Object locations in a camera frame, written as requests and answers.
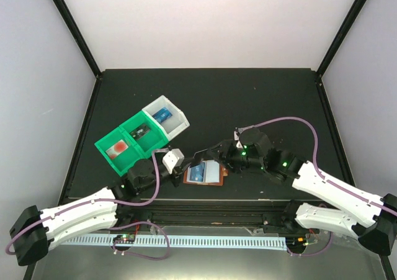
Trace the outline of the brown leather card holder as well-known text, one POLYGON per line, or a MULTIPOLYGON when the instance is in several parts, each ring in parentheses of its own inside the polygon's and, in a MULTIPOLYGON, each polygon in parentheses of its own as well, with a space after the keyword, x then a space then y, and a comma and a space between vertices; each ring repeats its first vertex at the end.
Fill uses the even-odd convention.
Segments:
POLYGON ((184 184, 194 184, 201 186, 222 186, 224 178, 228 175, 228 170, 215 170, 210 168, 210 161, 203 161, 205 163, 205 174, 204 174, 204 182, 202 183, 193 183, 187 181, 187 171, 184 174, 184 184))

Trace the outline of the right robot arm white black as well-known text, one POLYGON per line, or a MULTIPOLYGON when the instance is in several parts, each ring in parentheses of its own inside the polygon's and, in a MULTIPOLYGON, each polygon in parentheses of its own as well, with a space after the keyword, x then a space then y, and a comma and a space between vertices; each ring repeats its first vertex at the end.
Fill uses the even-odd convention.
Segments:
POLYGON ((285 230, 327 230, 354 238, 378 255, 391 255, 396 240, 395 195, 381 197, 351 186, 321 171, 314 161, 276 149, 257 128, 237 132, 233 139, 209 148, 206 154, 229 171, 258 171, 275 183, 289 182, 292 188, 331 205, 326 209, 292 202, 290 207, 295 210, 282 216, 285 230))

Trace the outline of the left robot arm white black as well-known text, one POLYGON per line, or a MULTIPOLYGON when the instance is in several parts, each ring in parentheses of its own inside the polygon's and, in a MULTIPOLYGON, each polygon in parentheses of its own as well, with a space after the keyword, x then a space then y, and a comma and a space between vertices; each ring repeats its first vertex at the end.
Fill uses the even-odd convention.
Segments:
POLYGON ((113 187, 53 208, 25 208, 11 227, 6 254, 15 256, 19 266, 44 258, 49 251, 70 238, 102 229, 128 229, 133 214, 127 207, 144 207, 157 198, 162 183, 178 186, 193 159, 170 160, 165 155, 137 161, 113 187))

